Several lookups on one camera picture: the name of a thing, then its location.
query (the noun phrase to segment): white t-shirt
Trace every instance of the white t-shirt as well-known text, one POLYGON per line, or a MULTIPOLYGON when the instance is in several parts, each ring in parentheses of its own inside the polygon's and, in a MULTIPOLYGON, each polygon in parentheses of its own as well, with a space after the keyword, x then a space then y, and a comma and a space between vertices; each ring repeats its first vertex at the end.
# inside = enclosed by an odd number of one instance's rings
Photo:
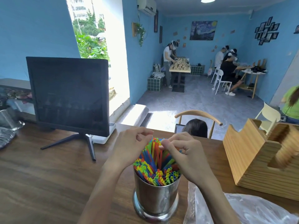
POLYGON ((167 62, 167 61, 169 61, 169 60, 167 60, 167 59, 165 58, 165 52, 168 52, 168 57, 171 58, 171 57, 170 57, 170 55, 171 55, 171 49, 169 48, 169 46, 166 46, 166 48, 164 49, 164 52, 163 52, 164 62, 167 62))
POLYGON ((215 67, 219 67, 220 68, 220 66, 222 64, 222 61, 223 61, 223 58, 224 58, 223 52, 219 51, 216 54, 216 57, 215 57, 215 67))

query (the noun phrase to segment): black monitor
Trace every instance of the black monitor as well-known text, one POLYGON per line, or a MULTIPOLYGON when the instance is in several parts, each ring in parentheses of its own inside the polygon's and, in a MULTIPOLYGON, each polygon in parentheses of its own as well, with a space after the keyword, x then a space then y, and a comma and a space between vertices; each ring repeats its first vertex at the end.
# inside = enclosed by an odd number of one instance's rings
POLYGON ((108 61, 26 57, 36 121, 42 127, 109 136, 108 61))

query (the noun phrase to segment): metal container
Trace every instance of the metal container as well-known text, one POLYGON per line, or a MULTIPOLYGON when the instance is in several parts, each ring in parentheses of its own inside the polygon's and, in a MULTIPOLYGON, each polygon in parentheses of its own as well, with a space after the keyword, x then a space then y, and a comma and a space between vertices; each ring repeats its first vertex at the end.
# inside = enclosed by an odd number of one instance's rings
POLYGON ((10 107, 2 107, 0 110, 0 126, 16 131, 25 125, 24 122, 19 121, 15 111, 10 107))
POLYGON ((167 222, 178 207, 178 184, 180 179, 165 186, 150 185, 134 170, 135 190, 133 205, 137 214, 150 223, 167 222))

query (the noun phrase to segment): white sneaker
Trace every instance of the white sneaker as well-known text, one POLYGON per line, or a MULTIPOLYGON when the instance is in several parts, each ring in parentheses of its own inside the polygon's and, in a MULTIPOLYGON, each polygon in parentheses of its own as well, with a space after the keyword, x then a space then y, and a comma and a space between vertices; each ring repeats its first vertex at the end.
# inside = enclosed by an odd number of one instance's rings
POLYGON ((233 92, 230 92, 230 93, 226 92, 225 94, 226 94, 226 95, 228 94, 228 95, 230 95, 230 96, 235 96, 235 95, 236 95, 236 94, 233 93, 233 92))

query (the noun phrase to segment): air conditioner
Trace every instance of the air conditioner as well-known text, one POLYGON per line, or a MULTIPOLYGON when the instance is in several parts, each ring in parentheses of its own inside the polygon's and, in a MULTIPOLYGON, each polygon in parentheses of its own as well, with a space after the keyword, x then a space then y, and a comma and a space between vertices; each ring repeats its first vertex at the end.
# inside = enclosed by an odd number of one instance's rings
POLYGON ((147 15, 154 16, 157 11, 155 0, 137 0, 137 9, 147 15))

